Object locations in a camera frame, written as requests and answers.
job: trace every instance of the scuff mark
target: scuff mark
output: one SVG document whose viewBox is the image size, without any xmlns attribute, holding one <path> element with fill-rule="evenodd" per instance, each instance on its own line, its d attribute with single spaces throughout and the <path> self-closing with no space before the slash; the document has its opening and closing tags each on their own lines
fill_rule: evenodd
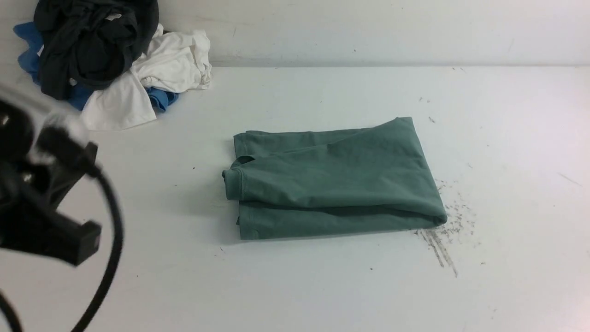
<svg viewBox="0 0 590 332">
<path fill-rule="evenodd" d="M 512 40 L 510 42 L 510 47 L 508 47 L 508 53 L 510 53 L 510 50 L 512 50 L 513 45 L 514 45 L 514 38 L 512 38 Z"/>
<path fill-rule="evenodd" d="M 583 185 L 581 185 L 581 184 L 577 183 L 576 181 L 574 181 L 574 180 L 572 180 L 572 179 L 568 178 L 567 176 L 565 176 L 565 175 L 563 175 L 563 174 L 561 174 L 561 173 L 558 173 L 558 174 L 559 174 L 559 176 L 561 176 L 562 178 L 564 178 L 564 179 L 568 180 L 569 182 L 571 182 L 571 183 L 573 183 L 573 184 L 577 184 L 577 185 L 579 185 L 580 187 L 583 187 Z"/>
<path fill-rule="evenodd" d="M 457 272 L 457 268 L 455 267 L 455 263 L 451 259 L 451 256 L 448 254 L 447 248 L 443 245 L 443 242 L 438 237 L 436 232 L 432 229 L 425 229 L 422 230 L 420 233 L 424 241 L 426 241 L 426 243 L 428 244 L 428 246 L 433 249 L 434 255 L 436 255 L 440 266 L 443 268 L 444 262 L 446 262 L 447 266 L 453 269 L 455 278 L 458 277 L 459 274 Z"/>
<path fill-rule="evenodd" d="M 437 235 L 444 239 L 447 244 L 452 244 L 454 240 L 462 243 L 462 240 L 471 240 L 474 236 L 475 219 L 477 215 L 471 210 L 463 199 L 463 195 L 459 192 L 452 192 L 451 190 L 458 185 L 457 181 L 452 184 L 443 180 L 435 180 L 437 189 L 445 201 L 444 197 L 454 195 L 456 198 L 453 203 L 444 205 L 447 211 L 447 222 L 434 231 Z"/>
<path fill-rule="evenodd" d="M 424 241 L 426 241 L 426 243 L 434 250 L 434 254 L 437 256 L 437 259 L 438 259 L 438 263 L 443 268 L 444 267 L 443 260 L 441 259 L 441 256 L 438 254 L 437 247 L 432 243 L 432 240 L 430 238 L 427 239 L 424 230 L 420 231 L 420 235 L 422 235 L 422 238 L 424 239 Z"/>
<path fill-rule="evenodd" d="M 227 24 L 238 24 L 238 25 L 245 25 L 245 26 L 252 26 L 254 23 L 250 22 L 236 22 L 236 21 L 226 21 L 224 19 L 214 18 L 214 17 L 203 17 L 199 15 L 190 15 L 192 18 L 200 19 L 201 21 L 209 21 L 209 22 L 219 22 L 219 23 L 227 23 Z"/>
<path fill-rule="evenodd" d="M 442 258 L 444 258 L 444 260 L 447 262 L 447 265 L 450 266 L 451 269 L 453 269 L 453 272 L 455 273 L 455 278 L 456 278 L 459 275 L 459 273 L 457 273 L 457 268 L 455 267 L 455 263 L 451 259 L 451 256 L 448 254 L 447 248 L 443 245 L 443 242 L 441 241 L 441 239 L 438 237 L 438 235 L 432 229 L 427 230 L 426 234 L 430 235 L 430 237 L 434 240 L 434 243 L 436 243 L 438 250 L 440 250 L 440 252 L 442 254 Z"/>
</svg>

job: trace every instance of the folded green shirt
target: folded green shirt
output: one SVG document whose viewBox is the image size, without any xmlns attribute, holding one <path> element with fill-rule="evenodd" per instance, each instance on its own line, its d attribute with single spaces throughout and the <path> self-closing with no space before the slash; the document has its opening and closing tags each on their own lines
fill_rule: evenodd
<svg viewBox="0 0 590 332">
<path fill-rule="evenodd" d="M 223 172 L 242 240 L 429 228 L 447 214 L 411 118 L 366 129 L 234 137 Z"/>
</svg>

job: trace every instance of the white table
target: white table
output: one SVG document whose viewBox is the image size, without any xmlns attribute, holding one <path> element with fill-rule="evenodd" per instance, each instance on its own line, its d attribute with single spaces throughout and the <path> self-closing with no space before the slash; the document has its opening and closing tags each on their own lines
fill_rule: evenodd
<svg viewBox="0 0 590 332">
<path fill-rule="evenodd" d="M 157 122 L 92 135 L 127 237 L 89 331 L 590 331 L 590 68 L 214 74 Z M 397 116 L 414 118 L 445 227 L 240 241 L 221 178 L 234 134 Z M 0 252 L 26 331 L 69 331 L 106 264 L 97 187 L 81 181 L 60 209 L 102 222 L 102 249 L 78 269 Z"/>
</svg>

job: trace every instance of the clothing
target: clothing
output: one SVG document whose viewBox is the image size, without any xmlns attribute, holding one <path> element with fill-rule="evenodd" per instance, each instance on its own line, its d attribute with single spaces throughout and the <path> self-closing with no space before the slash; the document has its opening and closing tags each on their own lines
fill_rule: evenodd
<svg viewBox="0 0 590 332">
<path fill-rule="evenodd" d="M 146 54 L 111 86 L 90 96 L 81 116 L 86 127 L 94 131 L 117 131 L 138 126 L 156 119 L 150 100 L 154 104 L 157 99 L 157 105 L 163 108 L 166 101 L 176 100 L 176 93 L 208 88 L 211 43 L 205 32 L 163 32 L 164 27 L 159 24 Z M 156 88 L 161 91 L 148 96 L 142 86 L 149 92 Z"/>
<path fill-rule="evenodd" d="M 211 81 L 210 48 L 205 31 L 164 34 L 159 25 L 147 52 L 135 61 L 133 68 L 144 87 L 178 93 L 207 89 Z"/>
<path fill-rule="evenodd" d="M 411 118 L 234 137 L 223 172 L 243 240 L 429 228 L 447 221 Z"/>
<path fill-rule="evenodd" d="M 156 113 L 136 73 L 128 70 L 90 96 L 80 119 L 91 131 L 119 131 L 154 121 Z"/>
<path fill-rule="evenodd" d="M 31 75 L 35 84 L 40 85 L 41 82 L 37 77 L 39 71 L 38 54 L 40 51 L 37 50 L 42 50 L 43 48 L 41 34 L 37 31 L 33 22 L 17 24 L 13 30 L 17 36 L 21 37 L 29 45 L 29 49 L 18 57 L 18 64 L 24 71 Z M 178 100 L 177 93 L 162 91 L 154 87 L 148 88 L 146 91 L 153 108 L 158 112 L 166 112 L 168 106 Z M 92 90 L 83 87 L 81 84 L 76 84 L 71 88 L 70 97 L 67 101 L 75 108 L 82 110 L 92 92 Z"/>
<path fill-rule="evenodd" d="M 41 91 L 70 96 L 70 78 L 107 88 L 147 50 L 158 26 L 157 0 L 40 0 L 34 22 L 45 45 Z"/>
<path fill-rule="evenodd" d="M 37 54 L 37 51 L 43 47 L 41 34 L 37 31 L 33 22 L 17 24 L 14 26 L 13 31 L 29 45 L 29 49 L 18 57 L 19 66 L 31 75 L 35 84 L 41 85 L 38 78 L 39 55 Z M 75 108 L 82 110 L 91 94 L 92 90 L 77 84 L 70 89 L 67 102 Z"/>
</svg>

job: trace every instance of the pile of clothes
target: pile of clothes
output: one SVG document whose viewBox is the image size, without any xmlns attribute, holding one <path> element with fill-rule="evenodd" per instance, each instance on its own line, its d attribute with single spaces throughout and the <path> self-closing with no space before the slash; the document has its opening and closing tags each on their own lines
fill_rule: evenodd
<svg viewBox="0 0 590 332">
<path fill-rule="evenodd" d="M 29 45 L 21 68 L 91 130 L 155 120 L 179 93 L 211 82 L 207 35 L 165 32 L 157 0 L 40 0 L 14 32 Z"/>
</svg>

